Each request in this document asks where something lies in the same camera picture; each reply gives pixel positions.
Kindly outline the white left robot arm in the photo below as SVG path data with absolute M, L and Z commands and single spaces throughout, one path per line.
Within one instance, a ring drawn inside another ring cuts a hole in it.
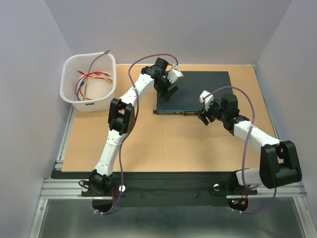
M 109 131 L 101 158 L 89 176 L 89 188 L 98 195 L 106 195 L 110 191 L 110 180 L 117 154 L 124 140 L 135 127 L 139 102 L 152 88 L 164 100 L 168 100 L 177 90 L 174 83 L 183 73 L 175 65 L 167 70 L 169 63 L 157 58 L 151 66 L 142 68 L 138 79 L 132 81 L 132 87 L 120 98 L 112 99 L 108 113 Z

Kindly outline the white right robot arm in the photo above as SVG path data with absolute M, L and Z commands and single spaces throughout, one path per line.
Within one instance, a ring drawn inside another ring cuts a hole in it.
M 203 108 L 198 118 L 205 124 L 218 120 L 223 127 L 245 141 L 260 155 L 259 168 L 240 169 L 232 172 L 228 188 L 233 193 L 240 193 L 246 186 L 264 185 L 273 189 L 300 182 L 302 171 L 296 146 L 292 141 L 281 141 L 256 126 L 245 116 L 240 115 L 238 100 L 234 94 L 224 94 L 217 102 L 213 94 L 203 91 L 199 96 Z

